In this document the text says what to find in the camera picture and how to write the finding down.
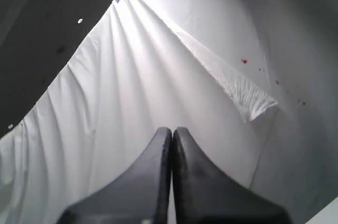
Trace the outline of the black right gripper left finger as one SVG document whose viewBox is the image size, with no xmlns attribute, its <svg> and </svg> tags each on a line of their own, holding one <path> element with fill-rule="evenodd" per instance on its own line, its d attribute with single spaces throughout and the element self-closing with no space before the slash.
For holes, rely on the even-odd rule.
<svg viewBox="0 0 338 224">
<path fill-rule="evenodd" d="M 171 130 L 158 128 L 123 174 L 66 208 L 58 223 L 167 223 L 171 142 Z"/>
</svg>

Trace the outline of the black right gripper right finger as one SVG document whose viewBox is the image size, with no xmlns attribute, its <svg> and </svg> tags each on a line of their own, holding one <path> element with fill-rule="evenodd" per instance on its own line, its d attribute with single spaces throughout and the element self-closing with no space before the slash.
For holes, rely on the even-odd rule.
<svg viewBox="0 0 338 224">
<path fill-rule="evenodd" d="M 177 223 L 291 223 L 283 207 L 219 169 L 185 127 L 173 134 L 172 175 Z"/>
</svg>

